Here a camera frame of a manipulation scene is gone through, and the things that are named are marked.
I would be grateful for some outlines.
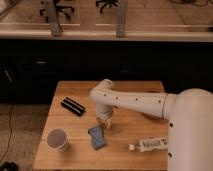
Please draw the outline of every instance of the cabinet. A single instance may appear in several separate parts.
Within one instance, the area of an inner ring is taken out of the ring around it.
[[[161,80],[213,91],[212,43],[0,40],[0,101],[51,102],[60,80]]]

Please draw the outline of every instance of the chair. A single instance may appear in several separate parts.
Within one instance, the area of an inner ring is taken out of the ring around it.
[[[61,13],[64,14],[64,16],[67,18],[67,20],[70,20],[70,15],[67,12],[63,11],[63,10],[64,9],[70,9],[71,12],[74,12],[75,9],[72,6],[61,6],[61,5],[58,5],[58,3],[60,2],[60,0],[53,0],[53,2],[55,4],[55,8],[56,8],[57,14],[59,12],[61,12]],[[45,8],[40,9],[40,11],[39,11],[40,16],[43,16],[44,11],[46,11]]]
[[[102,7],[101,7],[101,9],[100,9],[100,13],[103,13],[103,9],[107,6],[107,5],[109,5],[109,7],[111,8],[112,7],[112,5],[114,5],[114,6],[116,6],[117,7],[117,2],[118,2],[118,0],[97,0],[96,2],[95,2],[95,5],[96,5],[96,7],[98,7],[99,6],[99,3],[104,3],[103,5],[102,5]]]

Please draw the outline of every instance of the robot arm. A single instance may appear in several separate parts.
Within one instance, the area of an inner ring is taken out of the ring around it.
[[[189,89],[178,95],[112,90],[103,80],[90,93],[96,112],[110,127],[112,106],[129,108],[169,120],[168,171],[213,171],[213,95]]]
[[[159,118],[169,118],[169,112],[176,98],[167,93],[135,93],[113,91],[113,82],[101,81],[90,92],[90,97],[96,103],[97,117],[110,127],[113,106],[128,108]]]

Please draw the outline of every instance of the cable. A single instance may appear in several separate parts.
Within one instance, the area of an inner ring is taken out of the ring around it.
[[[12,103],[11,108],[10,108],[10,117],[9,117],[10,136],[9,136],[8,143],[7,143],[7,149],[6,149],[5,153],[3,154],[3,156],[1,157],[0,163],[3,161],[4,157],[7,155],[8,151],[9,151],[9,147],[10,147],[10,140],[11,140],[12,133],[13,133],[12,124],[11,124],[13,108],[14,108],[14,104]]]
[[[194,6],[200,6],[200,7],[203,7],[203,6],[208,6],[209,2],[213,3],[212,0],[204,0],[205,1],[205,4],[197,4],[197,3],[194,3],[194,2],[186,2],[184,0],[169,0],[170,2],[172,3],[175,3],[175,4],[190,4],[190,5],[194,5]]]

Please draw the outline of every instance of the wooden tabletop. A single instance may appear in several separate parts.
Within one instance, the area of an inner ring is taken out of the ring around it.
[[[95,106],[89,99],[98,81],[60,81],[34,161],[34,170],[166,170],[167,151],[131,152],[128,144],[139,139],[167,136],[168,122],[148,118],[142,113],[115,108],[111,128],[104,129],[107,145],[94,150],[88,129],[97,125]],[[164,92],[159,81],[114,81],[115,90]],[[86,107],[82,117],[60,105],[70,97]],[[47,146],[46,137],[54,128],[68,133],[70,148],[58,153]]]

